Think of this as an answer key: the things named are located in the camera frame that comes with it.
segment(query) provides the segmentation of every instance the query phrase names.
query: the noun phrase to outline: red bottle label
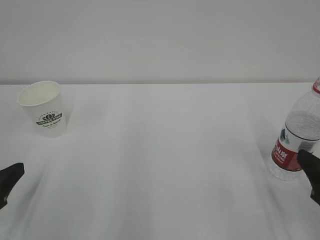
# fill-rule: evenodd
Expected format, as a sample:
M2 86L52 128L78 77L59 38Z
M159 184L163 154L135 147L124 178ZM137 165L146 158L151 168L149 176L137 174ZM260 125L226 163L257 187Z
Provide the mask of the red bottle label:
M271 157L280 168L297 172L302 169L297 160L299 150L313 152L318 142L319 140L300 138L284 126L272 150Z

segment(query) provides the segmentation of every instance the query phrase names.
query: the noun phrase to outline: cup rim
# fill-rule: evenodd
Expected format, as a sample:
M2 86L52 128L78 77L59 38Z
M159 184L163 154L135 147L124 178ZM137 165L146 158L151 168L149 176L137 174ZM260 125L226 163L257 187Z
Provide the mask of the cup rim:
M22 95L26 90L28 90L29 88L31 88L31 87L34 86L34 85L42 84L42 83L55 84L55 85L58 87L58 92L57 92L57 94L56 94L54 97L50 98L49 100L44 101L44 102L41 102L41 103L37 103L37 104L32 104L32 105L30 105L30 104L23 104L23 103L20 102L20 97L21 97L21 95ZM23 89L21 90L21 92L18 94L16 101L17 101L17 103L18 103L20 106L22 106L22 107L36 107L36 106L40 106L40 105L43 105L43 104L46 104L46 103L52 101L52 100L55 99L57 96L59 96L60 93L61 93L61 86L60 86L59 83L57 83L57 82L55 82L55 81L37 81L37 82L32 83L32 84L26 86L25 88L23 88Z

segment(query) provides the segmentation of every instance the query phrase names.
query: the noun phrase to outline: cup logo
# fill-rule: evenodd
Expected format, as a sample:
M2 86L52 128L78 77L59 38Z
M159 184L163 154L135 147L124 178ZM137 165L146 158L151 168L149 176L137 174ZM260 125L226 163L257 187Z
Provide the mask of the cup logo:
M61 121L62 113L58 113L57 111L50 111L42 114L36 122L36 124L44 127L44 128L52 128L58 122Z

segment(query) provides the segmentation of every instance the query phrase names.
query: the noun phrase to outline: white backdrop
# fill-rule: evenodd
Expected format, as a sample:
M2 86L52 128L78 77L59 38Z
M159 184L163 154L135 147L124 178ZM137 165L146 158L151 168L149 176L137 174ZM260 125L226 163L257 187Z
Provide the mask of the white backdrop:
M305 82L319 0L1 0L0 83Z

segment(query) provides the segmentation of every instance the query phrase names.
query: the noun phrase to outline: plastic bottle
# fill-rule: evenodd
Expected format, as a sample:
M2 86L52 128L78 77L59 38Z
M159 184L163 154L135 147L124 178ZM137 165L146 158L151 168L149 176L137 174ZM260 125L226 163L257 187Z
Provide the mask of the plastic bottle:
M266 167L272 175L291 181L302 171L297 161L298 151L312 153L320 140L320 77L311 91L293 106L280 132Z

